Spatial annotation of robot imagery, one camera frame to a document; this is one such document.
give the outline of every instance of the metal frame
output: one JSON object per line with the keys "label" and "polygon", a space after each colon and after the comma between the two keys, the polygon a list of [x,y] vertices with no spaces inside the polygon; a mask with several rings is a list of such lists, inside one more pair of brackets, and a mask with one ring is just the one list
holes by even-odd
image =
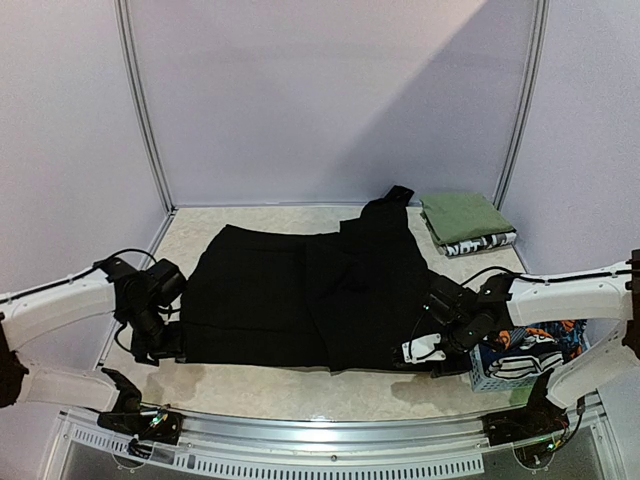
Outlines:
{"label": "metal frame", "polygon": [[531,102],[535,89],[536,77],[540,67],[540,58],[542,56],[542,47],[544,43],[544,34],[547,26],[547,18],[549,16],[549,0],[536,0],[536,12],[531,27],[531,40],[529,42],[529,53],[525,63],[524,79],[520,91],[520,103],[518,105],[518,114],[514,125],[511,140],[509,141],[509,150],[505,159],[502,173],[498,179],[495,194],[493,195],[493,204],[500,210],[504,205],[509,183],[515,168],[522,138],[524,137],[525,127],[529,111],[531,110]]}
{"label": "metal frame", "polygon": [[151,167],[151,173],[158,189],[160,201],[167,213],[175,210],[175,204],[171,197],[171,190],[167,176],[160,161],[158,147],[151,128],[151,120],[147,109],[147,102],[144,96],[142,80],[140,78],[140,69],[138,67],[138,57],[136,55],[135,42],[133,39],[133,27],[131,24],[131,12],[128,0],[115,0],[116,19],[118,22],[118,31],[120,32],[120,41],[122,43],[122,53],[124,55],[124,63],[131,88],[131,96],[133,105],[138,117],[140,132],[144,142],[147,158]]}
{"label": "metal frame", "polygon": [[[383,480],[387,472],[396,480],[458,478],[480,473],[483,454],[512,448],[490,447],[474,414],[333,423],[183,413],[187,418],[180,443],[176,447],[156,445],[150,463],[216,478],[260,478],[263,472],[264,478],[274,480]],[[575,425],[575,411],[569,416]],[[611,428],[595,394],[587,397],[582,425],[593,435],[603,471],[615,474],[611,478],[624,478]],[[95,414],[72,409],[59,417],[43,478],[60,478],[73,442],[134,460],[125,452],[127,437],[98,428]]]}

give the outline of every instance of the white wall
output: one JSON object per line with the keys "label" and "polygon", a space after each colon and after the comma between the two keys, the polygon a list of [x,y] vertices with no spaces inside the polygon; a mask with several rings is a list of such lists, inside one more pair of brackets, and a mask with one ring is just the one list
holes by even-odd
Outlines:
{"label": "white wall", "polygon": [[131,2],[178,205],[492,197],[534,0]]}
{"label": "white wall", "polygon": [[[640,3],[552,1],[504,213],[533,272],[640,248]],[[601,338],[611,327],[592,329]],[[640,372],[601,389],[629,478],[640,471]]]}
{"label": "white wall", "polygon": [[[4,2],[0,15],[0,290],[148,247],[164,213],[136,121],[113,2]],[[27,355],[92,368],[110,318]],[[36,478],[59,409],[0,411],[0,478]]]}

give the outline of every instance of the vent grille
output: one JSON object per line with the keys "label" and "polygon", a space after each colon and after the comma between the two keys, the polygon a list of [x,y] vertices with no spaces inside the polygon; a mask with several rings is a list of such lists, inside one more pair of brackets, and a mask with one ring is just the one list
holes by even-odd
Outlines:
{"label": "vent grille", "polygon": [[[74,425],[72,437],[74,441],[83,445],[135,459],[126,453],[128,439],[125,437],[120,438],[109,432],[104,433],[80,425]],[[325,467],[226,460],[209,453],[198,452],[197,449],[190,449],[189,453],[176,451],[170,464],[156,462],[153,458],[147,463],[207,477],[249,480],[444,480],[484,473],[481,454],[389,467]]]}

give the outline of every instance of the stack of folded clothes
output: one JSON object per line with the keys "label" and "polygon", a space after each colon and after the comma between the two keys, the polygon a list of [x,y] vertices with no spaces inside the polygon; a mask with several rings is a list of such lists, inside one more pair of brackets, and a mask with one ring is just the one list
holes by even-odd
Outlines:
{"label": "stack of folded clothes", "polygon": [[520,380],[538,376],[580,355],[586,320],[550,322],[500,332],[480,345],[484,373],[490,378]]}
{"label": "stack of folded clothes", "polygon": [[479,193],[424,195],[422,218],[434,243],[448,257],[511,245],[516,230]]}

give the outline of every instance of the black cloth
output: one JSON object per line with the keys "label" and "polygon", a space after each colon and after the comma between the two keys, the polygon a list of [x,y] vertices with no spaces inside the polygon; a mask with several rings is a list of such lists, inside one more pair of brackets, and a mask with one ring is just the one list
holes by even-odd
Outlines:
{"label": "black cloth", "polygon": [[[337,233],[226,226],[182,296],[186,361],[397,370],[392,348],[409,340],[428,292],[407,224],[412,194],[394,187]],[[416,336],[436,322],[422,323]]]}

